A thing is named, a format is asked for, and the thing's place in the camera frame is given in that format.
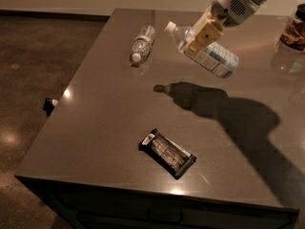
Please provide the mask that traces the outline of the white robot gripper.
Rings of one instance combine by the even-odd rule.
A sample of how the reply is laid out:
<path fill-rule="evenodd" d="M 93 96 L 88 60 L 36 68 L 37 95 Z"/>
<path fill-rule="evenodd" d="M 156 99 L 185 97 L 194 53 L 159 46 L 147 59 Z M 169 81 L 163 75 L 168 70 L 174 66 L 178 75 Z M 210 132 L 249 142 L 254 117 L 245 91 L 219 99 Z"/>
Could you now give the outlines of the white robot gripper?
<path fill-rule="evenodd" d="M 234 27 L 256 13 L 253 0 L 213 0 L 192 27 L 187 49 L 198 53 L 223 35 L 223 27 Z"/>

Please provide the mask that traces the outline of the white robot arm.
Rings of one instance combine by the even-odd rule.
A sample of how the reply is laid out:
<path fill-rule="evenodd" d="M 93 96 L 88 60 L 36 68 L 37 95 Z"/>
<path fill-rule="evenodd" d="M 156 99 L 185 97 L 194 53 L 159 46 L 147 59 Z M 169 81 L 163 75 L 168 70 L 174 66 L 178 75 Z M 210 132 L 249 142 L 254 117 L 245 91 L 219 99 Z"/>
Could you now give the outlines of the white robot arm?
<path fill-rule="evenodd" d="M 212 0 L 193 25 L 187 48 L 198 53 L 218 40 L 225 28 L 234 27 L 254 15 L 267 0 Z"/>

